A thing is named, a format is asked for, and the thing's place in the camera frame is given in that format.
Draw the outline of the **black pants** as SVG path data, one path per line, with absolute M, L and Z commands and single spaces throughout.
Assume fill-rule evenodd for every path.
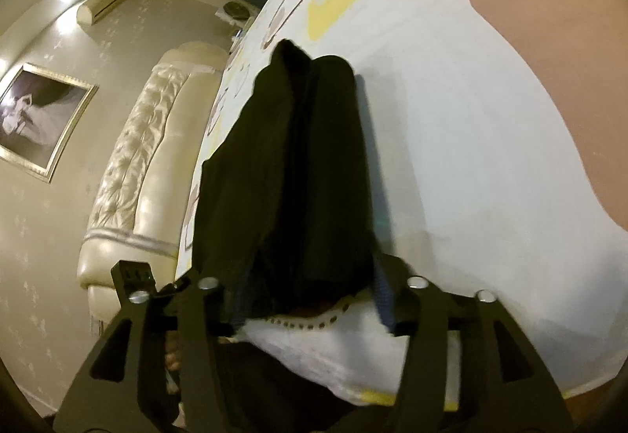
M 202 165 L 193 264 L 225 290 L 225 321 L 313 317 L 375 281 L 356 76 L 279 42 Z

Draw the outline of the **cream tufted leather headboard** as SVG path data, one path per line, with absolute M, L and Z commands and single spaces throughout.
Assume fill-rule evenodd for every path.
M 148 263 L 158 286 L 175 279 L 194 168 L 227 61 L 224 49 L 205 42 L 166 52 L 120 131 L 78 263 L 79 285 L 100 322 L 120 309 L 111 275 L 119 261 Z

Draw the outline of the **round nightstand object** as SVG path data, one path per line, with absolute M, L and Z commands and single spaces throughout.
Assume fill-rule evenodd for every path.
M 228 1 L 216 9 L 215 16 L 231 26 L 245 28 L 254 21 L 258 13 L 257 8 L 249 8 L 237 1 Z

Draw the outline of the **white patterned bed sheet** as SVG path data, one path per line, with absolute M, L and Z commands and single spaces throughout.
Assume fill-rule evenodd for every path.
M 568 403 L 602 394 L 627 356 L 627 0 L 268 0 L 201 158 L 283 39 L 356 73 L 383 249 L 493 292 Z

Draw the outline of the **framed black-white wall picture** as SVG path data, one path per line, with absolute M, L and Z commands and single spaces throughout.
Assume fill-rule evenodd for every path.
M 24 62 L 1 80 L 1 160 L 49 182 L 96 85 Z

